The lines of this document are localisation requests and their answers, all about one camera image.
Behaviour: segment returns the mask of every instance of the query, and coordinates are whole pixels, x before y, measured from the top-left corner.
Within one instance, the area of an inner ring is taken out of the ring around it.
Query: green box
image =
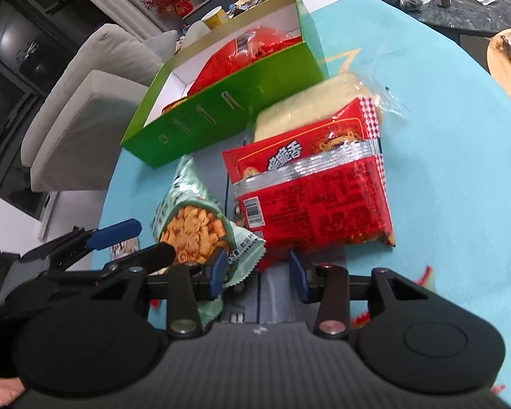
[[[256,61],[186,98],[206,61],[238,35],[268,26],[303,41]],[[151,167],[243,131],[257,114],[327,77],[322,45],[301,0],[267,0],[224,23],[167,61],[136,110],[121,145]]]

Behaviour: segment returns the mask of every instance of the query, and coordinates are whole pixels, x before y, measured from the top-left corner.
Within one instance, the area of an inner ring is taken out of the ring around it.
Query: light green snack bag
[[[159,204],[151,232],[176,250],[174,263],[205,263],[217,247],[228,253],[224,287],[241,283],[265,254],[265,241],[248,229],[229,221],[219,210],[193,168],[193,157],[180,159],[172,186]],[[206,325],[223,309],[223,301],[199,302],[201,322]]]

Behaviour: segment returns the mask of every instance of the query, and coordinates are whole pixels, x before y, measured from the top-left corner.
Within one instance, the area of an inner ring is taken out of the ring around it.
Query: paper cup
[[[221,6],[218,6],[214,9],[212,9],[209,13],[207,13],[203,18],[203,23],[208,26],[210,30],[215,28],[216,26],[219,26],[220,24],[225,23],[229,20],[229,17],[225,13],[225,11],[222,9]]]

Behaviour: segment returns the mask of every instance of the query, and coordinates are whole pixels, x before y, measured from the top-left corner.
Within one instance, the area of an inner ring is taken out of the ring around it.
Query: screw
[[[318,325],[318,329],[329,335],[337,335],[346,330],[346,324],[336,319],[327,319]]]
[[[197,329],[197,324],[189,318],[175,319],[170,324],[170,329],[174,330],[174,332],[178,334],[189,334]]]

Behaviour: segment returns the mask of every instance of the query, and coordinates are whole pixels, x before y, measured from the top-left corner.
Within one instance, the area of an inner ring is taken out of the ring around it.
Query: blue table
[[[334,259],[356,275],[386,266],[417,278],[432,266],[439,294],[502,333],[507,357],[497,383],[506,386],[501,395],[511,404],[511,100],[452,41],[381,1],[341,0],[312,16],[331,74],[348,66],[370,73],[409,108],[383,124],[397,247],[349,246],[335,249]],[[229,216],[233,198],[219,151],[243,139],[232,137],[196,156],[202,178]],[[141,246],[153,244],[149,224],[175,167],[153,170],[123,152],[101,226],[137,218]],[[94,268],[108,260],[108,253],[95,254]],[[262,299],[257,310],[247,311],[247,321],[312,318],[313,308],[293,296],[286,266],[252,276],[245,304],[257,298],[254,281]],[[162,326],[162,313],[150,320]]]

